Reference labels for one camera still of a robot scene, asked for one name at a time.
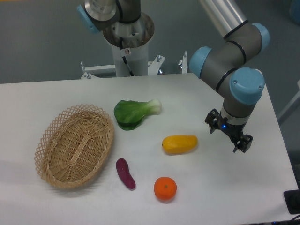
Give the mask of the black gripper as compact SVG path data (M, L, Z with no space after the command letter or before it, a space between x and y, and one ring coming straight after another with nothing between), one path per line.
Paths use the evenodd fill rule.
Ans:
M246 151L251 147L253 137L251 135L243 134L244 124L234 125L228 122L226 117L219 116L218 111L214 108L206 116L205 123L209 125L210 134L215 130L221 130L225 133L232 143L234 144L233 152L241 151L246 153Z

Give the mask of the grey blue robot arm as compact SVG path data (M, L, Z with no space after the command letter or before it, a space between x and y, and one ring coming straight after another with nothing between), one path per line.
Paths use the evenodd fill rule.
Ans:
M269 44L270 34L259 23L249 23L233 0L202 0L201 5L225 40L212 50L199 48L191 57L189 69L223 97L220 111L206 117L211 131L221 130L235 150L246 152L252 136L244 134L265 81L259 70L245 67ZM77 7L83 24L91 33L102 32L111 45L116 75L150 74L148 44L154 35L152 19L141 12L138 0L86 0Z

